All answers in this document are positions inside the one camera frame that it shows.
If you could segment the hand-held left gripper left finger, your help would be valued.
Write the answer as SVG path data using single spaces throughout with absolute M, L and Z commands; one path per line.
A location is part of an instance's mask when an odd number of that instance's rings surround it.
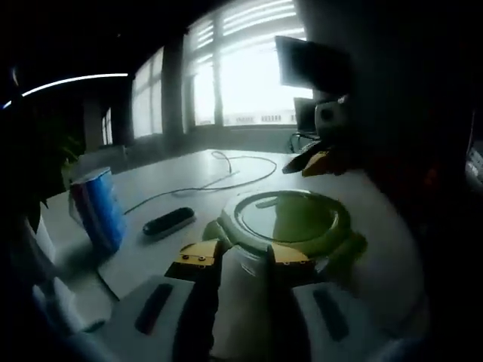
M 162 276 L 122 298 L 85 333 L 89 361 L 207 361 L 223 261 L 219 239 L 188 244 Z

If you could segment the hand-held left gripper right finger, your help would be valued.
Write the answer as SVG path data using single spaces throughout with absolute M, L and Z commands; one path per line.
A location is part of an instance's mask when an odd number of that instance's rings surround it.
M 274 360 L 369 361 L 392 341 L 363 301 L 300 251 L 269 245 L 266 276 Z

